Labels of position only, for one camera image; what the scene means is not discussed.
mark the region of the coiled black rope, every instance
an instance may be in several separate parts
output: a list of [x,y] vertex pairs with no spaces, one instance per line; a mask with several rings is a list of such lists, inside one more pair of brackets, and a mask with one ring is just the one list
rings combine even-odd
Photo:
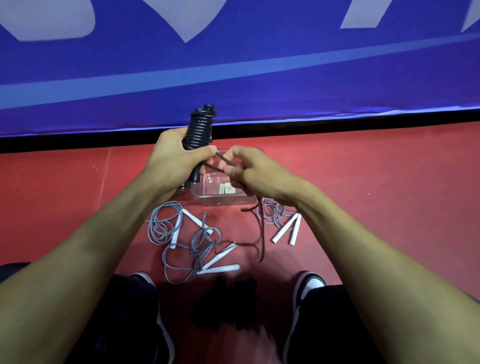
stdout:
[[[182,140],[183,148],[192,150],[209,145],[212,142],[212,122],[215,116],[216,112],[213,104],[206,104],[203,109],[195,109],[190,114],[187,133]],[[188,178],[190,182],[200,182],[201,166],[200,163],[193,169]]]

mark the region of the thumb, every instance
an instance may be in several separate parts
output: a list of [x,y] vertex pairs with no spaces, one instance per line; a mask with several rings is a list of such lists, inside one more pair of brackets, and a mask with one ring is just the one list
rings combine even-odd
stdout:
[[217,152],[216,146],[203,146],[198,149],[189,151],[192,156],[192,164],[196,166],[198,163],[204,160],[209,160]]
[[243,173],[245,170],[240,167],[226,166],[223,172],[225,172],[225,174],[227,174],[231,179],[242,182]]

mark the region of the black and white sneaker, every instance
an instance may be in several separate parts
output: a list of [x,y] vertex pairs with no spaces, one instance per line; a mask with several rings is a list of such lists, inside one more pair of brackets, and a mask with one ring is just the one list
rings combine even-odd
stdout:
[[[148,276],[148,274],[144,272],[130,274],[130,277],[135,277],[145,283],[150,283],[156,288],[155,283],[153,283],[152,279]],[[172,364],[173,358],[175,357],[175,347],[173,346],[173,341],[167,330],[165,330],[165,326],[163,326],[162,319],[160,318],[160,305],[158,307],[158,316],[156,317],[156,323],[161,330],[161,335],[159,336],[164,340],[160,339],[158,343],[154,363]]]
[[299,307],[302,305],[303,300],[305,299],[307,293],[310,290],[325,286],[326,284],[324,279],[320,275],[313,272],[303,273],[299,277],[297,284],[295,284],[292,297],[293,323],[292,328],[290,329],[290,333],[288,334],[287,341],[285,342],[285,347],[283,349],[283,364],[287,364],[288,347],[290,346],[290,338],[293,334],[293,331],[295,331],[295,326],[297,325],[297,321],[299,319]]

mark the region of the black pants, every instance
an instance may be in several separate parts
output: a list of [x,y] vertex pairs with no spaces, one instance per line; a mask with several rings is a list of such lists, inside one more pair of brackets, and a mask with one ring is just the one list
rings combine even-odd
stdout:
[[[0,266],[3,282],[28,263]],[[151,364],[161,331],[156,289],[114,275],[66,363]],[[343,286],[311,290],[290,339],[288,364],[385,363]]]

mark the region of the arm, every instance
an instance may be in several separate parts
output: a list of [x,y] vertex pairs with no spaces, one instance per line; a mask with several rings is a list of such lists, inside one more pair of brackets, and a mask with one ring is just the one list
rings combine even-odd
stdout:
[[0,361],[63,363],[151,210],[216,149],[186,151],[186,129],[163,132],[120,195],[40,260],[0,285]]
[[305,217],[389,363],[480,362],[480,305],[258,149],[236,146],[233,156],[243,165],[225,166],[232,179]]

